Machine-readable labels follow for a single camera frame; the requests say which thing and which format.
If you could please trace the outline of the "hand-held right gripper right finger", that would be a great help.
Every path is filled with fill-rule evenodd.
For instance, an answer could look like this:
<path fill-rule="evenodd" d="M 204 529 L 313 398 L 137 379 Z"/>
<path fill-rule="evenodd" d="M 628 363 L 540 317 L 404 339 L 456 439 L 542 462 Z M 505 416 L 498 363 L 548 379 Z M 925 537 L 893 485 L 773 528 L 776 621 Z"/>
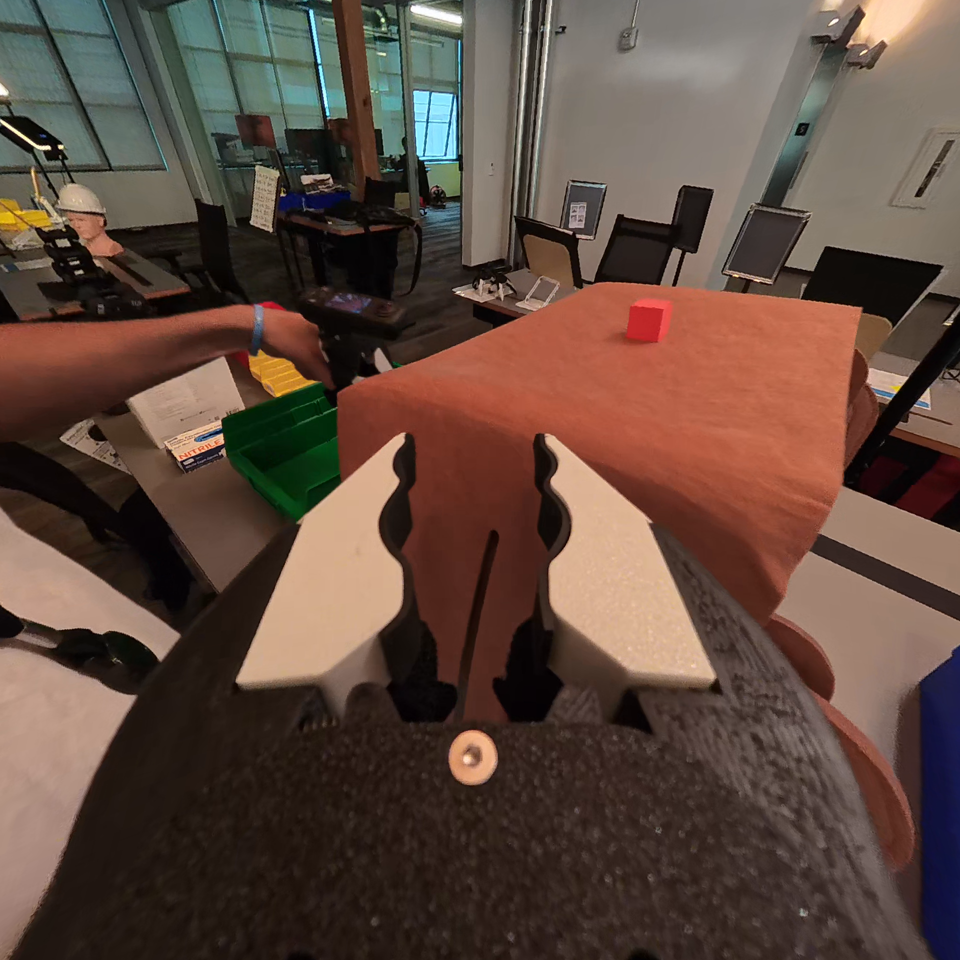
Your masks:
<path fill-rule="evenodd" d="M 552 434 L 534 437 L 536 599 L 547 668 L 615 716 L 641 689 L 709 691 L 717 674 L 648 516 Z"/>

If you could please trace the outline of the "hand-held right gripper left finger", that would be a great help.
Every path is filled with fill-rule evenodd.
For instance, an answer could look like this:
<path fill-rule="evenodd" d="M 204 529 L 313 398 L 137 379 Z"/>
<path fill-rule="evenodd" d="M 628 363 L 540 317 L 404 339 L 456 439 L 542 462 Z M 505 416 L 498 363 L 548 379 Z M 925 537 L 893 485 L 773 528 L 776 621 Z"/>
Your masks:
<path fill-rule="evenodd" d="M 298 524 L 235 678 L 240 690 L 312 687 L 331 714 L 352 691 L 405 678 L 419 649 L 402 547 L 416 446 L 398 434 Z"/>

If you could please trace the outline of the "light grey desk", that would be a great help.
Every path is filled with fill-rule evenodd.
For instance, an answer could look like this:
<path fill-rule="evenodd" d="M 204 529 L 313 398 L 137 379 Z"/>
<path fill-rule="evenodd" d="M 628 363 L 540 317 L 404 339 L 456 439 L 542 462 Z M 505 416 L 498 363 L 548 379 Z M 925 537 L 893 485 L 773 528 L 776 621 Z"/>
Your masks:
<path fill-rule="evenodd" d="M 345 714 L 312 686 L 236 685 L 299 526 L 281 532 L 136 697 L 17 956 L 50 923 L 63 958 L 930 958 L 889 762 L 958 646 L 925 604 L 958 587 L 958 534 L 866 500 L 886 518 L 865 540 L 816 535 L 775 614 L 825 654 L 822 702 L 651 520 L 717 681 L 601 716 L 546 665 L 539 502 L 534 607 L 485 721 L 465 698 L 498 532 L 443 678 L 406 554 L 416 481 L 417 453 L 405 678 Z"/>
<path fill-rule="evenodd" d="M 534 314 L 543 306 L 554 306 L 580 291 L 575 287 L 559 285 L 551 297 L 543 299 L 537 296 L 534 298 L 535 304 L 530 306 L 527 303 L 528 295 L 541 281 L 548 281 L 549 277 L 545 278 L 531 270 L 521 269 L 507 273 L 506 279 L 507 288 L 503 295 L 497 292 L 481 293 L 479 290 L 481 284 L 474 287 L 473 282 L 455 287 L 451 293 L 470 305 L 474 319 L 493 327 L 500 327 L 518 318 Z"/>

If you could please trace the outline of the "red wooden cube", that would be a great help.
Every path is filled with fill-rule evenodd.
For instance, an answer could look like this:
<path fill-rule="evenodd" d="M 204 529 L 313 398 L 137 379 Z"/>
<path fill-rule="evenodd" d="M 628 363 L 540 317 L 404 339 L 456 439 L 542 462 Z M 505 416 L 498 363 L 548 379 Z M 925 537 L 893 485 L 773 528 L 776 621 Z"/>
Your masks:
<path fill-rule="evenodd" d="M 666 339 L 673 314 L 669 299 L 642 298 L 630 305 L 626 338 L 630 342 L 657 344 Z"/>

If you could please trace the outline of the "wooden panel on clear stand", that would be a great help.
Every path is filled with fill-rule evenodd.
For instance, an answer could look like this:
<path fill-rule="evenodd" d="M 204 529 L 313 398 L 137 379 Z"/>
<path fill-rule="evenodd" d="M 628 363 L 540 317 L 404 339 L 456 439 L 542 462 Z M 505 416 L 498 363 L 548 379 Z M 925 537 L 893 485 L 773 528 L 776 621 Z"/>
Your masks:
<path fill-rule="evenodd" d="M 861 313 L 855 336 L 855 348 L 867 362 L 879 353 L 893 330 L 893 324 L 887 318 Z"/>

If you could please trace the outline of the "green plastic bin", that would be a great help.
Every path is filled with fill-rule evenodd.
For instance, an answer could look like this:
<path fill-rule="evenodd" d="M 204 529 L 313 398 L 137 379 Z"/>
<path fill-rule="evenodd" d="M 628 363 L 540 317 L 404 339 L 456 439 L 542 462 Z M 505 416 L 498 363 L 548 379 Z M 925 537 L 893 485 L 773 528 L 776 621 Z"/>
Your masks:
<path fill-rule="evenodd" d="M 337 407 L 318 383 L 222 420 L 225 456 L 273 509 L 298 522 L 340 484 Z"/>

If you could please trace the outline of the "blue plastic bin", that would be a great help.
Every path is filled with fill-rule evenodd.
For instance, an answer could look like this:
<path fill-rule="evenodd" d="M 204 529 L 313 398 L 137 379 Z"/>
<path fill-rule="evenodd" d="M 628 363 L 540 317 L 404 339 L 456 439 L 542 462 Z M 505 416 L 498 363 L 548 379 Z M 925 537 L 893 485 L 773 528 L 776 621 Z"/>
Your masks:
<path fill-rule="evenodd" d="M 919 685 L 921 929 L 938 959 L 959 957 L 959 650 Z"/>

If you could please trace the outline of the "person's left hand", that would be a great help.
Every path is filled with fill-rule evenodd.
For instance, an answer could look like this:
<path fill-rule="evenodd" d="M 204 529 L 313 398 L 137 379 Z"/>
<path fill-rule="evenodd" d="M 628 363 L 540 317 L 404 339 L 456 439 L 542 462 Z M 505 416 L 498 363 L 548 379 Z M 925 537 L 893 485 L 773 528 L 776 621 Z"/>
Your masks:
<path fill-rule="evenodd" d="M 335 388 L 319 330 L 313 323 L 291 311 L 264 307 L 260 327 L 261 352 L 290 362 L 305 379 L 329 390 Z"/>

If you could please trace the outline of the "black screen on stand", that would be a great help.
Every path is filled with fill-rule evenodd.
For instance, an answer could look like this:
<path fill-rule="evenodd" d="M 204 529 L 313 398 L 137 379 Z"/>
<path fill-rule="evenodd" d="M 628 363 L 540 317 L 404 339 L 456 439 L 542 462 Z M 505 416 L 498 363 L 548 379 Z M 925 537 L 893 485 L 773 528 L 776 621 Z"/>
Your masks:
<path fill-rule="evenodd" d="M 714 199 L 714 189 L 684 184 L 679 187 L 671 223 L 673 248 L 678 263 L 672 286 L 679 284 L 687 256 L 698 253 Z"/>

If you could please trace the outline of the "person's left forearm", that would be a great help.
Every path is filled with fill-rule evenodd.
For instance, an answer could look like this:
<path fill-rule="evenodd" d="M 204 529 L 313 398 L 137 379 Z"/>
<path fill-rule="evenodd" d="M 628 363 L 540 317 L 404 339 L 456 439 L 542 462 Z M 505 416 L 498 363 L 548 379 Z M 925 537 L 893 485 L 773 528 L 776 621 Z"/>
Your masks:
<path fill-rule="evenodd" d="M 231 321 L 231 308 L 2 325 L 2 441 L 100 412 L 243 349 L 249 334 Z"/>

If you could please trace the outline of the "small black device stand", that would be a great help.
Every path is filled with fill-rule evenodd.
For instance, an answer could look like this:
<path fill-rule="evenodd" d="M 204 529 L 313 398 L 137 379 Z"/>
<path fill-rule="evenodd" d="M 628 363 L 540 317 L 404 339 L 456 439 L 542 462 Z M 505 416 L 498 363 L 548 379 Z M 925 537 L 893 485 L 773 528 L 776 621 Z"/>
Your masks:
<path fill-rule="evenodd" d="M 497 262 L 484 265 L 478 268 L 471 288 L 481 302 L 490 299 L 503 302 L 508 297 L 515 299 L 518 292 L 510 280 L 510 274 L 511 270 L 506 263 Z"/>

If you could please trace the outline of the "rust brown felt bag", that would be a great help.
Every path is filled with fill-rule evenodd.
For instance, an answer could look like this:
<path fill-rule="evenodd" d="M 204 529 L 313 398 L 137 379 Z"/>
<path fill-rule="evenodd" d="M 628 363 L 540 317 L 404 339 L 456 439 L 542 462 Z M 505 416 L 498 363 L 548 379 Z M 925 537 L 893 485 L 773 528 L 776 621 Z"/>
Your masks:
<path fill-rule="evenodd" d="M 667 300 L 662 342 L 631 342 L 631 304 Z M 537 434 L 556 436 L 673 534 L 772 637 L 823 703 L 834 674 L 813 637 L 776 615 L 841 488 L 847 439 L 878 403 L 851 307 L 600 283 L 341 393 L 342 479 L 414 437 L 416 596 L 454 679 L 489 534 L 498 533 L 464 698 L 503 719 L 494 690 L 534 608 Z"/>

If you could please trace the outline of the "framed notice sign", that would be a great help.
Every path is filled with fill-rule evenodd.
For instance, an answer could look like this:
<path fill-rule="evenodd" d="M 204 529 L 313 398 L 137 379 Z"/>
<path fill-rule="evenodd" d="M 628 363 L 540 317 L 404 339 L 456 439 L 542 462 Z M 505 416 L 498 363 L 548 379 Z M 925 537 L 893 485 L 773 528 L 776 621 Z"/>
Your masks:
<path fill-rule="evenodd" d="M 607 194 L 602 182 L 571 178 L 566 185 L 559 227 L 585 241 L 594 241 Z"/>

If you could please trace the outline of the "mannequin head white hardhat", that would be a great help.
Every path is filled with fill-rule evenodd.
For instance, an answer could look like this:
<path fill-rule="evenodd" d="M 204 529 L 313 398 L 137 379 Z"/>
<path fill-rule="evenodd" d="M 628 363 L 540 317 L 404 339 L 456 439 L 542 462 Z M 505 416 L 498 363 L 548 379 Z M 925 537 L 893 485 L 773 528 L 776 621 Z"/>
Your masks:
<path fill-rule="evenodd" d="M 58 193 L 56 208 L 91 256 L 115 258 L 125 253 L 107 233 L 107 210 L 89 187 L 67 183 Z"/>

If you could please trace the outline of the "red plastic bin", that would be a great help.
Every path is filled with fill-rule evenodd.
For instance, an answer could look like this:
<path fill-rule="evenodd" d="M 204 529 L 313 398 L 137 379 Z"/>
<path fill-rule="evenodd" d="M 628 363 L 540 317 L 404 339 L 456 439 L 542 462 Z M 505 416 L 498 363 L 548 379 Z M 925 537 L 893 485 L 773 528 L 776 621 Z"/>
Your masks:
<path fill-rule="evenodd" d="M 283 359 L 283 355 L 280 352 L 278 352 L 276 348 L 270 346 L 269 342 L 267 342 L 267 332 L 268 332 L 267 317 L 268 315 L 272 315 L 275 313 L 283 313 L 284 307 L 279 302 L 276 302 L 276 301 L 264 301 L 264 302 L 258 302 L 258 304 L 262 304 L 265 307 L 265 311 L 266 311 L 265 332 L 263 336 L 263 345 L 260 350 L 260 353 L 263 352 L 265 354 L 269 354 L 270 356 Z M 249 355 L 248 348 L 251 342 L 251 337 L 252 337 L 253 327 L 254 327 L 254 305 L 253 304 L 237 304 L 237 305 L 231 306 L 229 311 L 229 318 L 236 325 L 238 324 L 240 327 L 246 330 L 248 337 L 246 338 L 246 342 L 244 343 L 243 348 L 234 350 L 232 353 L 228 354 L 228 358 L 231 361 L 235 362 L 236 364 L 239 364 L 240 366 L 247 368 L 248 355 Z"/>

